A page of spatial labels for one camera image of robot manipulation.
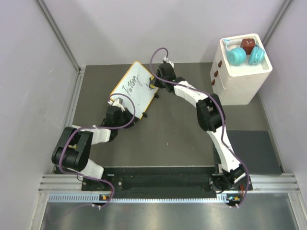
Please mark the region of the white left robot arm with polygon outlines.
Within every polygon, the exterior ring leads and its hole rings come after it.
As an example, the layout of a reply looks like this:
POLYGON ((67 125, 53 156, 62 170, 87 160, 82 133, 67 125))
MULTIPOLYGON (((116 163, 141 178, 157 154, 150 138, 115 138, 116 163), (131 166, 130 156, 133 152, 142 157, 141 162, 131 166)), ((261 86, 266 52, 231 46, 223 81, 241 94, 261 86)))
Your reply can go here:
POLYGON ((109 179, 103 175, 104 168, 89 158, 91 146, 113 141, 119 129, 132 127, 138 121, 139 118, 127 108, 122 110, 117 106, 109 106, 100 127, 93 126, 81 130, 78 126, 64 128, 51 161, 63 169, 92 177, 93 186, 98 190, 104 190, 109 179))

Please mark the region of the yellow bone-shaped eraser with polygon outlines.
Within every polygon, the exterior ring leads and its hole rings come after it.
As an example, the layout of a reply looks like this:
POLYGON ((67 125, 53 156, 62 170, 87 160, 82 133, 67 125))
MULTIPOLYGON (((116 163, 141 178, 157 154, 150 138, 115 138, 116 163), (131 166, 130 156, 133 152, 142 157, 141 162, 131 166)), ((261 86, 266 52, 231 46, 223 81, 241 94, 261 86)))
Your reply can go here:
POLYGON ((155 89, 156 86, 155 86, 154 84, 155 84, 155 77, 154 77, 154 76, 151 76, 151 77, 149 78, 149 88, 150 88, 150 89, 155 89))

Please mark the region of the yellow framed whiteboard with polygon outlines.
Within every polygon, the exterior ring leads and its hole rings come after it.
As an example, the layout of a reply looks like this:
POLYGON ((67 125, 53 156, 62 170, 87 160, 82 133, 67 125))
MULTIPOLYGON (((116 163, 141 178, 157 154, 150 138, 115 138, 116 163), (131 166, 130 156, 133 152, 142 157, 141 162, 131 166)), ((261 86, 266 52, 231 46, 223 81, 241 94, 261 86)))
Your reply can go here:
POLYGON ((109 103, 120 98, 123 107, 136 118, 142 119, 158 91, 157 87, 149 87, 152 78, 153 75, 140 62, 135 61, 111 92, 109 103))

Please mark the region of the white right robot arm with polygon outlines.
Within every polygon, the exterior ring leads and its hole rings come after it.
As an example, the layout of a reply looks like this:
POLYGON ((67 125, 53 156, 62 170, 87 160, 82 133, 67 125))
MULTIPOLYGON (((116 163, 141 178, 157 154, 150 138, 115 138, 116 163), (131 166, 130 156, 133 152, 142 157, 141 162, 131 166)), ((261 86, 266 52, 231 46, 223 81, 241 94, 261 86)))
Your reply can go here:
POLYGON ((174 64, 163 61, 150 86, 166 89, 183 98, 196 108, 198 124, 211 137, 218 152, 223 172, 224 184, 234 190, 241 185, 246 173, 242 163, 235 157, 225 128, 225 114, 217 94, 206 95, 196 90, 184 78, 176 77, 174 64))

